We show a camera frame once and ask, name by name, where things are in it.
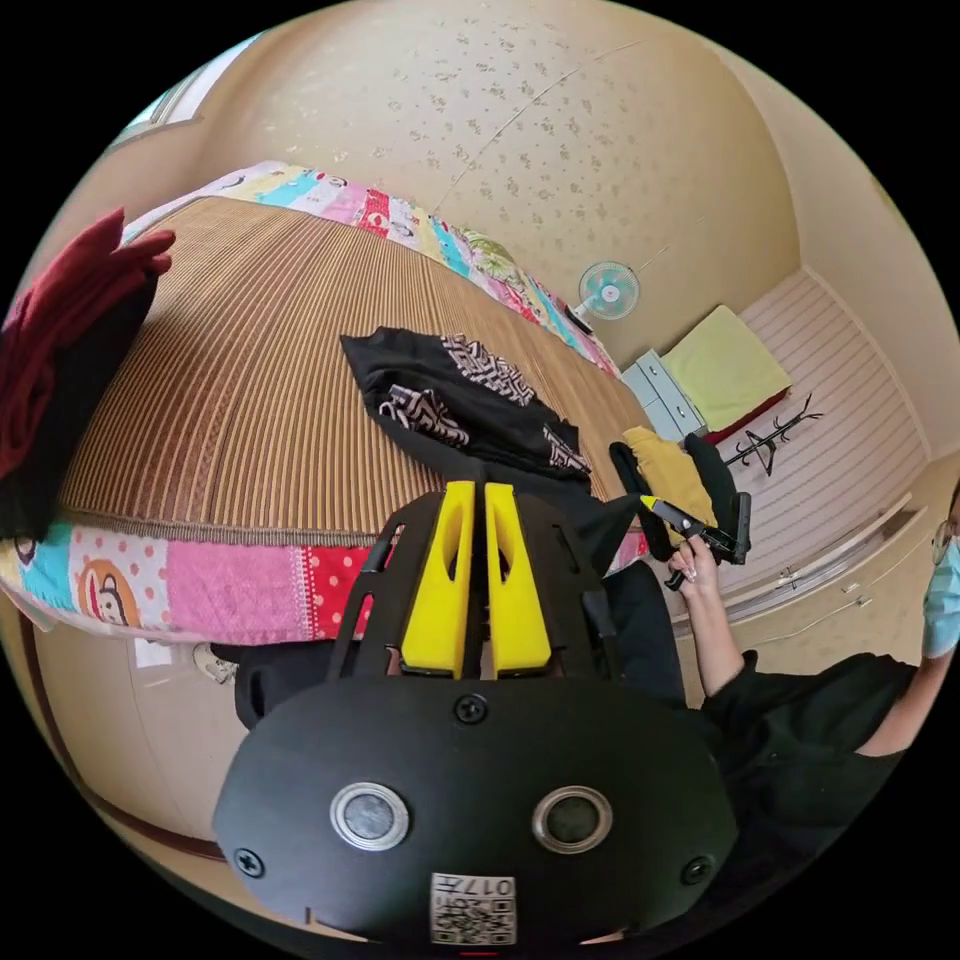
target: colorful quilt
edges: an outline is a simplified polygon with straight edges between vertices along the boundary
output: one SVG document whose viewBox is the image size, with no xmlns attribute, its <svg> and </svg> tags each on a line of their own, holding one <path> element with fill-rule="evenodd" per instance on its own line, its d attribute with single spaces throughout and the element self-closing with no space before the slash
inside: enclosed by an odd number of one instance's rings
<svg viewBox="0 0 960 960">
<path fill-rule="evenodd" d="M 619 377 L 602 345 L 566 320 L 565 304 L 496 241 L 317 170 L 267 162 L 235 171 L 134 220 L 124 242 L 208 196 L 300 210 L 403 244 Z M 336 548 L 238 546 L 57 522 L 43 543 L 0 542 L 0 588 L 41 630 L 65 622 L 112 636 L 242 646 L 325 639 L 339 631 L 371 539 L 358 534 L 356 545 Z M 627 534 L 610 572 L 646 551 L 642 533 Z"/>
<path fill-rule="evenodd" d="M 620 376 L 603 345 L 567 320 L 566 304 L 522 270 L 496 241 L 475 231 L 459 230 L 408 200 L 319 170 L 275 161 L 235 170 L 134 220 L 124 230 L 124 242 L 198 197 L 227 197 L 300 210 L 403 244 L 465 277 L 525 320 L 549 330 L 601 370 Z"/>
<path fill-rule="evenodd" d="M 369 546 L 260 547 L 135 537 L 55 523 L 0 543 L 0 587 L 39 629 L 255 646 L 334 638 Z M 615 572 L 647 552 L 624 538 Z"/>
</svg>

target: woman's hand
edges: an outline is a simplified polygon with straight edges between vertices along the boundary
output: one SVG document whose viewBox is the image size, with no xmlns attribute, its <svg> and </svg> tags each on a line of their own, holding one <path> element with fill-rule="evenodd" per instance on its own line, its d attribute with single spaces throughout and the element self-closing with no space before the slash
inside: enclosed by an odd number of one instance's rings
<svg viewBox="0 0 960 960">
<path fill-rule="evenodd" d="M 717 562 L 701 537 L 691 537 L 667 561 L 667 569 L 679 570 L 684 575 L 680 593 L 685 600 L 691 597 L 719 597 L 720 580 Z"/>
</svg>

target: electric fan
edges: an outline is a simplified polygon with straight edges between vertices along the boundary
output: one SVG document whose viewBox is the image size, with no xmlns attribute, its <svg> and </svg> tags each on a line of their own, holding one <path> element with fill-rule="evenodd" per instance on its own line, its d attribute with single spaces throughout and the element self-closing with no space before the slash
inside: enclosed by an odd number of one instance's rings
<svg viewBox="0 0 960 960">
<path fill-rule="evenodd" d="M 584 333 L 592 334 L 587 314 L 601 320 L 622 320 L 640 299 L 640 281 L 628 266 L 604 260 L 580 278 L 580 299 L 576 309 L 567 307 L 567 317 Z"/>
</svg>

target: blue face mask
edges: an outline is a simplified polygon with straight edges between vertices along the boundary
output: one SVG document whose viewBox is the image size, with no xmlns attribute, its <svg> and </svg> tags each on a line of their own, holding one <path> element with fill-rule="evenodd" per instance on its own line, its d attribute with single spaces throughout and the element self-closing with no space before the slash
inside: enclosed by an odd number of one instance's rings
<svg viewBox="0 0 960 960">
<path fill-rule="evenodd" d="M 923 599 L 923 655 L 942 657 L 960 641 L 960 543 L 954 540 Z"/>
</svg>

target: speckled wallpaper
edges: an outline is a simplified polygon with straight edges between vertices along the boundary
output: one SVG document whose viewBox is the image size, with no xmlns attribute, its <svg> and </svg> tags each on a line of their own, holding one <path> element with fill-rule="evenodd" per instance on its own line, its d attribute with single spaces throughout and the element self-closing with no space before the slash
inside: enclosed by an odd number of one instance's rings
<svg viewBox="0 0 960 960">
<path fill-rule="evenodd" d="M 636 270 L 621 365 L 800 265 L 779 156 L 701 41 L 603 0 L 354 0 L 304 17 L 229 103 L 195 179 L 265 159 L 407 197 L 503 243 L 577 302 Z"/>
</svg>

